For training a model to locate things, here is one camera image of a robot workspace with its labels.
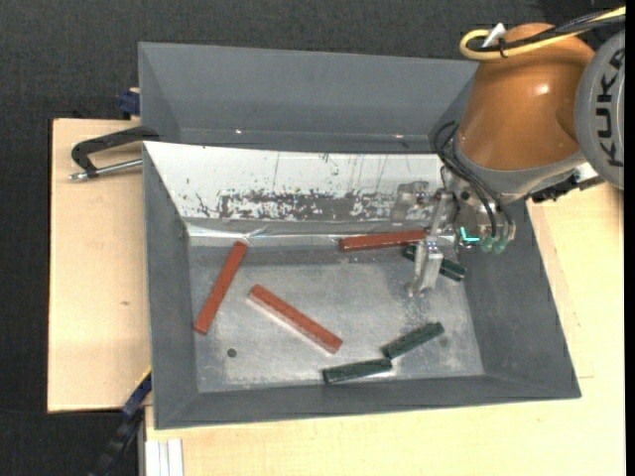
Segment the cable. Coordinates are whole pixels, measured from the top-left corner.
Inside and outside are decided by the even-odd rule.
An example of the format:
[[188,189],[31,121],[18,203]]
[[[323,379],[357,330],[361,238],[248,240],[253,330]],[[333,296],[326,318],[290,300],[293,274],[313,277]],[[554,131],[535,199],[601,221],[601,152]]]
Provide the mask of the cable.
[[[442,145],[440,145],[439,143],[439,137],[441,136],[441,133],[451,127],[454,126],[451,130],[451,132],[448,134],[447,138],[445,138],[445,141],[443,142]],[[457,175],[458,177],[464,179],[465,181],[467,181],[471,187],[474,189],[474,192],[476,192],[476,195],[478,196],[478,199],[480,200],[480,202],[483,204],[483,207],[485,208],[485,211],[487,212],[487,216],[489,218],[489,223],[491,226],[491,233],[490,236],[492,238],[495,238],[497,235],[497,230],[496,230],[496,217],[494,216],[494,212],[492,211],[491,206],[489,205],[489,201],[487,200],[487,198],[485,197],[484,192],[489,190],[488,187],[476,176],[474,175],[472,172],[468,171],[464,166],[462,166],[458,160],[456,159],[456,155],[454,154],[454,152],[452,152],[452,158],[451,160],[447,157],[447,155],[444,152],[444,148],[452,141],[452,138],[454,136],[454,133],[456,132],[456,129],[458,129],[458,124],[456,124],[453,121],[447,122],[446,124],[442,125],[439,130],[436,132],[435,136],[433,137],[433,148],[435,149],[435,152],[437,153],[437,155],[439,155],[440,159],[442,160],[442,162],[444,163],[444,165],[450,170],[452,171],[455,175]],[[497,206],[500,205],[499,201],[497,201],[496,195],[492,195],[493,192],[491,192],[491,190],[487,193],[489,193],[492,198],[494,199],[494,202],[496,203]]]
[[486,39],[490,31],[489,30],[473,30],[465,34],[459,44],[458,48],[461,54],[471,60],[498,60],[501,57],[508,58],[516,55],[522,55],[534,51],[538,48],[543,48],[551,44],[563,41],[571,37],[575,37],[588,30],[611,25],[614,23],[621,23],[626,20],[626,6],[619,7],[608,12],[593,13],[580,18],[575,18],[558,27],[552,27],[534,36],[520,39],[507,43],[504,39],[499,39],[498,46],[489,46],[486,48],[472,49],[468,43],[475,39]]

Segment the wooden block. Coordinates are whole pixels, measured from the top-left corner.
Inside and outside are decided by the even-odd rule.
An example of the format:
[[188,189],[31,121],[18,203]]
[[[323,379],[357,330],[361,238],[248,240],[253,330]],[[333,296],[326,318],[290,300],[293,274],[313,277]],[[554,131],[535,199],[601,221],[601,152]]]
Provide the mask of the wooden block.
[[266,308],[280,319],[296,328],[302,335],[309,338],[317,345],[331,354],[337,352],[342,344],[339,337],[320,326],[315,321],[306,317],[303,313],[276,297],[262,286],[256,285],[249,294],[249,299]]
[[414,231],[402,231],[400,233],[377,233],[363,236],[349,236],[339,240],[339,250],[348,252],[351,250],[381,249],[384,247],[396,247],[407,243],[425,240],[428,234],[423,229]]
[[214,321],[214,317],[220,308],[222,299],[225,297],[231,281],[238,271],[238,267],[240,266],[240,262],[242,261],[245,252],[247,252],[247,246],[244,243],[234,243],[220,274],[218,274],[214,287],[212,288],[211,293],[209,294],[209,297],[207,298],[207,301],[205,302],[205,305],[200,311],[198,319],[194,324],[194,331],[197,333],[200,333],[201,335],[207,334],[207,331],[211,326],[211,322]]

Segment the red block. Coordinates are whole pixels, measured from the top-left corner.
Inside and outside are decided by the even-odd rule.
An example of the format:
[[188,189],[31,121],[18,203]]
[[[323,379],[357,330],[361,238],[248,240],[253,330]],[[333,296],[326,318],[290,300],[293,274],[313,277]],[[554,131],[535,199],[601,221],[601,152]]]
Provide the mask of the red block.
[[207,334],[211,322],[214,320],[222,299],[225,298],[225,294],[229,289],[229,285],[238,271],[240,262],[243,256],[247,252],[247,246],[244,243],[236,242],[227,256],[227,260],[218,274],[218,278],[214,284],[214,287],[205,302],[198,319],[194,324],[194,331],[201,335]]
[[339,240],[339,250],[348,252],[351,250],[382,249],[384,247],[396,247],[407,243],[425,240],[428,233],[423,229],[403,231],[401,233],[377,233],[363,236],[349,236]]
[[336,353],[342,344],[339,337],[328,331],[323,326],[306,317],[299,310],[290,306],[284,300],[276,297],[262,286],[254,286],[249,294],[249,299],[272,312],[290,326],[297,329],[302,335],[309,338],[329,353]]

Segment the wooden table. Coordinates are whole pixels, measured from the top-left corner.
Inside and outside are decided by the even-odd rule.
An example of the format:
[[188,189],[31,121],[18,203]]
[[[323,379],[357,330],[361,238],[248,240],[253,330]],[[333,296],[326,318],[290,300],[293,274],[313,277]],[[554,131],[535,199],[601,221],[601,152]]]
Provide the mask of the wooden table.
[[[141,175],[66,179],[73,143],[136,124],[54,123],[51,412],[121,407],[150,361]],[[188,476],[624,474],[623,194],[530,213],[581,399],[178,430],[154,430],[149,406],[146,437],[181,438]]]

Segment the gray carpet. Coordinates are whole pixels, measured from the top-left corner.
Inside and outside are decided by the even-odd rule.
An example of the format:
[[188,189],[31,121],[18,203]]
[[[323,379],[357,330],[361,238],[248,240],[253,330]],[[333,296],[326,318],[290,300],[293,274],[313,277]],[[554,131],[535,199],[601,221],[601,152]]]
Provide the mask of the gray carpet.
[[[114,413],[44,414],[48,119],[121,118],[137,42],[458,58],[474,27],[557,23],[623,1],[0,0],[0,472],[86,474],[117,424]],[[130,453],[113,475],[134,473]]]

